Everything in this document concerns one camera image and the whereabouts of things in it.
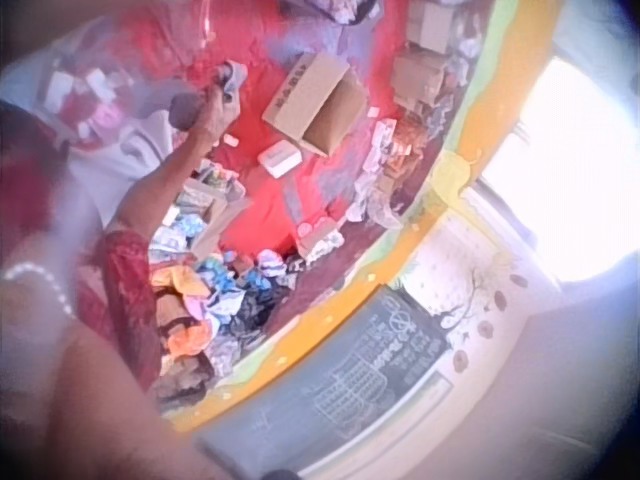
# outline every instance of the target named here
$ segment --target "orange cloth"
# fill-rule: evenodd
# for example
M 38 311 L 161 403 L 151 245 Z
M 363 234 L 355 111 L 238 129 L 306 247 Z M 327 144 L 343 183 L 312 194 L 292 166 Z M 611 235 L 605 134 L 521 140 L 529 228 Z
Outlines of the orange cloth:
M 213 330 L 209 322 L 204 321 L 174 333 L 167 340 L 167 348 L 173 359 L 183 356 L 193 357 L 202 352 L 213 340 Z

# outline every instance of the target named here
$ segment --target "bright window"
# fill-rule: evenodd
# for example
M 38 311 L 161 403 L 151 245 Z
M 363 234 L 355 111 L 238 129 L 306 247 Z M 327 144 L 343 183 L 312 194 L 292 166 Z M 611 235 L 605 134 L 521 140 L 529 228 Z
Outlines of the bright window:
M 591 278 L 640 249 L 638 131 L 563 60 L 550 62 L 482 181 L 534 233 L 560 281 Z

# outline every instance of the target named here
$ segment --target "red patterned sleeve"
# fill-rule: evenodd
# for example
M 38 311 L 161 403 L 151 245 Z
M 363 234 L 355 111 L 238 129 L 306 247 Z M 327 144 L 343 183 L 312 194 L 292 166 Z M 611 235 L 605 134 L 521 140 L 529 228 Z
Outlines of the red patterned sleeve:
M 149 279 L 149 243 L 133 231 L 121 230 L 107 233 L 100 250 L 114 339 L 147 390 L 160 373 L 162 355 Z

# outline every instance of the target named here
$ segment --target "chalkboard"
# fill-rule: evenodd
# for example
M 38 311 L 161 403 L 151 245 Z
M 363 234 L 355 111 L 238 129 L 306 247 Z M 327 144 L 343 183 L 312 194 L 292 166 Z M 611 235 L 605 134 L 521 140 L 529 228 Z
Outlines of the chalkboard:
M 196 437 L 250 478 L 300 471 L 393 408 L 446 349 L 426 311 L 381 287 L 307 358 Z

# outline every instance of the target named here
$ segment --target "hand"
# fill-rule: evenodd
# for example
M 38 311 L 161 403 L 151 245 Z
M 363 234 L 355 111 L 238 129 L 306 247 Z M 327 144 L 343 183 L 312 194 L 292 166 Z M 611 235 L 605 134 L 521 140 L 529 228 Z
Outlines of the hand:
M 211 134 L 212 143 L 216 143 L 240 115 L 240 99 L 238 92 L 234 92 L 227 95 L 230 101 L 225 102 L 225 95 L 217 85 L 209 89 L 208 97 L 192 130 L 206 130 Z

